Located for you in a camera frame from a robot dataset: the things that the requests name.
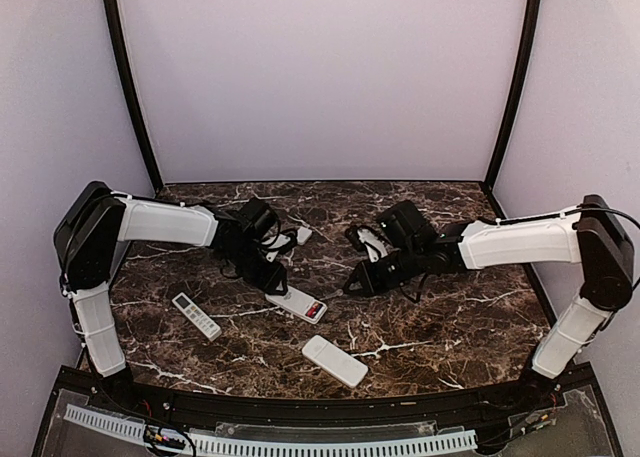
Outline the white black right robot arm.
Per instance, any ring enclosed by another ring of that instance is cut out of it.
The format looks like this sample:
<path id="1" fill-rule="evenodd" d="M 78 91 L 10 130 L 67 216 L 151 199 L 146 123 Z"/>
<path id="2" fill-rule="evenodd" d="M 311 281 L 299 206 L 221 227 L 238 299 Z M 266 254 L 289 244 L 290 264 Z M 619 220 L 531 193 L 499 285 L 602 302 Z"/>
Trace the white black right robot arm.
<path id="1" fill-rule="evenodd" d="M 530 411 L 547 397 L 548 380 L 565 370 L 639 285 L 634 245 L 619 222 L 624 216 L 592 194 L 555 213 L 436 229 L 412 201 L 404 200 L 378 215 L 377 229 L 353 225 L 346 230 L 351 245 L 368 257 L 355 266 L 343 291 L 372 297 L 431 275 L 536 262 L 580 265 L 581 287 L 532 353 L 529 373 L 511 387 L 511 403 Z"/>

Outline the white battery cover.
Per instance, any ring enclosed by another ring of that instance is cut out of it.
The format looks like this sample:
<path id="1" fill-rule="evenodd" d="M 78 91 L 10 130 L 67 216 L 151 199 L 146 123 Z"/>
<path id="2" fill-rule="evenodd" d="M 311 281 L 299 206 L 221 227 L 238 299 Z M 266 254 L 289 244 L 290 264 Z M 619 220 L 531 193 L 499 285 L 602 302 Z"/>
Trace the white battery cover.
<path id="1" fill-rule="evenodd" d="M 308 227 L 299 227 L 296 231 L 296 243 L 298 245 L 304 245 L 312 235 L 312 230 Z"/>

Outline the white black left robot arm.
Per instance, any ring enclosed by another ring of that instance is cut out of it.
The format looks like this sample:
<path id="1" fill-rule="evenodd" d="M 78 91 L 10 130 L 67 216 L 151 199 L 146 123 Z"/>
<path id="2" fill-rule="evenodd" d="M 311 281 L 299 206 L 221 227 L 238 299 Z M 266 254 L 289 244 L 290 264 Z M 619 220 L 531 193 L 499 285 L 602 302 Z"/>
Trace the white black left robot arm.
<path id="1" fill-rule="evenodd" d="M 285 267 L 266 257 L 266 234 L 277 216 L 252 198 L 238 210 L 211 204 L 167 203 L 89 183 L 54 231 L 60 290 L 69 299 L 80 336 L 98 374 L 101 394 L 120 413 L 141 404 L 140 389 L 118 373 L 126 368 L 109 290 L 118 243 L 164 242 L 209 248 L 227 260 L 250 286 L 268 295 L 288 291 Z"/>

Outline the white TCL remote control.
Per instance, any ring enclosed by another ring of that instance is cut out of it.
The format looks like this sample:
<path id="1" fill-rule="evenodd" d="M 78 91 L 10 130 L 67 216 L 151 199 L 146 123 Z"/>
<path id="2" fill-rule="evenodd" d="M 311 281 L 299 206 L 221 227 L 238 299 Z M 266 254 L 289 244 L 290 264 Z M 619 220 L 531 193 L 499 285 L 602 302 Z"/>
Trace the white TCL remote control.
<path id="1" fill-rule="evenodd" d="M 280 309 L 310 324 L 318 323 L 327 310 L 327 305 L 325 303 L 291 286 L 289 286 L 289 294 L 286 297 L 277 297 L 266 294 L 265 298 L 268 302 L 276 305 Z M 306 317 L 305 313 L 307 309 L 316 301 L 323 303 L 325 305 L 324 309 L 313 319 Z"/>

